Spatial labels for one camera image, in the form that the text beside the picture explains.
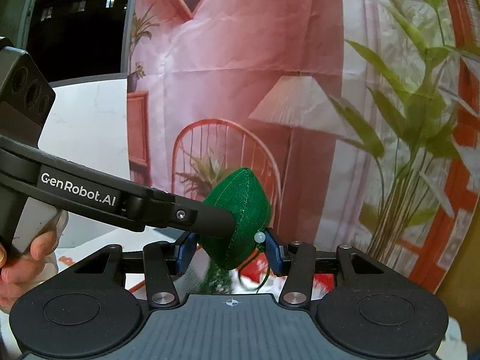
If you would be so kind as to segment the left hand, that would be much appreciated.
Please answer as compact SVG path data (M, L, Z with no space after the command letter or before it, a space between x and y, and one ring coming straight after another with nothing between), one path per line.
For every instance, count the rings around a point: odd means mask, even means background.
M29 252L11 257L1 245L1 311L9 313L15 302L27 291L47 279L47 273L58 272L55 250L59 245L68 213L62 211L30 244Z

